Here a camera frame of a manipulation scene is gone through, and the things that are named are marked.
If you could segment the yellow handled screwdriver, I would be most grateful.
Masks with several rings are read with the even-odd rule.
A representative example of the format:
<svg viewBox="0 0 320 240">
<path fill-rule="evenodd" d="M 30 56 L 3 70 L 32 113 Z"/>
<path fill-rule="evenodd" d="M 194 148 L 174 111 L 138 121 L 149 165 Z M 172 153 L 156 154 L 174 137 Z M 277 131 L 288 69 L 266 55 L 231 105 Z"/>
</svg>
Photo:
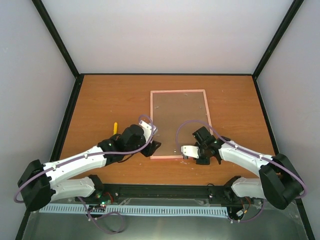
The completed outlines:
<svg viewBox="0 0 320 240">
<path fill-rule="evenodd" d="M 113 124 L 113 134 L 115 135 L 115 134 L 117 134 L 117 132 L 118 132 L 118 123 L 114 122 L 114 124 Z"/>
</svg>

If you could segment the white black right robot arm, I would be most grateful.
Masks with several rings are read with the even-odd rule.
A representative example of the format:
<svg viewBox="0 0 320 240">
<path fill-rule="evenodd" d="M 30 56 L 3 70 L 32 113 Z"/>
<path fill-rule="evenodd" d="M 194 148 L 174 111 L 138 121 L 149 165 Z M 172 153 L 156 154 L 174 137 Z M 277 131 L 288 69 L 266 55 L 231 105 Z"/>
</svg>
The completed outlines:
<svg viewBox="0 0 320 240">
<path fill-rule="evenodd" d="M 215 138 L 206 127 L 192 135 L 195 145 L 183 146 L 181 150 L 198 165 L 208 165 L 211 158 L 216 158 L 218 162 L 236 164 L 256 175 L 252 179 L 239 177 L 231 183 L 230 188 L 237 197 L 265 199 L 275 208 L 284 210 L 304 194 L 306 186 L 286 155 L 262 154 L 227 137 Z"/>
</svg>

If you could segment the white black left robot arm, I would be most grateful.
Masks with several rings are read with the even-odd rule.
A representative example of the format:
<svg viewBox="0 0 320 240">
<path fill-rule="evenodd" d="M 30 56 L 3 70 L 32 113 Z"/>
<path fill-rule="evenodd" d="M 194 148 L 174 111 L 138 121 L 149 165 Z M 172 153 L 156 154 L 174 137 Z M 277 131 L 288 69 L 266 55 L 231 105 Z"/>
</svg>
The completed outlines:
<svg viewBox="0 0 320 240">
<path fill-rule="evenodd" d="M 41 163 L 38 159 L 30 162 L 20 177 L 18 193 L 22 203 L 30 212 L 40 210 L 51 202 L 73 198 L 90 198 L 99 201 L 104 195 L 104 185 L 97 175 L 74 179 L 81 173 L 122 163 L 136 153 L 150 157 L 161 146 L 154 141 L 157 127 L 141 120 L 127 127 L 123 133 L 102 140 L 92 148 L 77 155 Z"/>
</svg>

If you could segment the pink wooden picture frame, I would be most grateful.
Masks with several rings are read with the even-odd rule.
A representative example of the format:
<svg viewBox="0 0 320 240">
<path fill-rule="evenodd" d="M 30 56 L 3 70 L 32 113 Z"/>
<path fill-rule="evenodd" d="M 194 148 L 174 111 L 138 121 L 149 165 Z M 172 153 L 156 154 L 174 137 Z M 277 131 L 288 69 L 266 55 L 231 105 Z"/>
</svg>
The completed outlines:
<svg viewBox="0 0 320 240">
<path fill-rule="evenodd" d="M 152 90 L 150 117 L 157 128 L 153 139 L 161 143 L 151 160 L 182 159 L 181 146 L 194 145 L 193 133 L 212 125 L 204 89 Z"/>
</svg>

